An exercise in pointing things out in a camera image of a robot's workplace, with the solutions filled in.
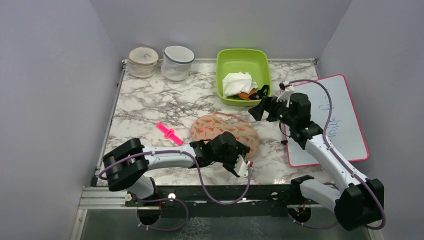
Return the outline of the floral mesh laundry bag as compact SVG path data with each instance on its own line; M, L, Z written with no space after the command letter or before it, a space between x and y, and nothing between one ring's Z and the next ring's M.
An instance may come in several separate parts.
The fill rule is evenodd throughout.
M218 135L229 132L235 139L250 148L245 158L253 158L259 150L260 138L257 131L245 119L222 112L214 112L199 117L190 127L193 141L212 140Z

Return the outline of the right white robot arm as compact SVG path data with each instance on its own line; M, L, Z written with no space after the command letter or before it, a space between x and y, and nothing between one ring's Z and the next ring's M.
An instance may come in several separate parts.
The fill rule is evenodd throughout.
M318 182L306 175L292 180L289 199L300 204L310 199L331 210L338 223L348 231L359 227L380 230L386 225L384 185L356 170L340 155L325 131L311 120L311 102L304 93L294 93L288 101L265 96L248 110L256 120L267 112L268 122L280 122L289 127L290 138L314 157L328 172L337 188Z

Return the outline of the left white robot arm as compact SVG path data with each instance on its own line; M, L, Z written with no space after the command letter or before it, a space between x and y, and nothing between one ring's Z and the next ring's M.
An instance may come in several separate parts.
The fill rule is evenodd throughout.
M197 169L221 163L237 178L251 178L253 163L245 157L250 148L225 131L213 139L201 139L174 147L144 146L132 138L103 158L103 170L98 177L107 181L111 192L127 190L144 205L157 200L153 178L145 173L157 169Z

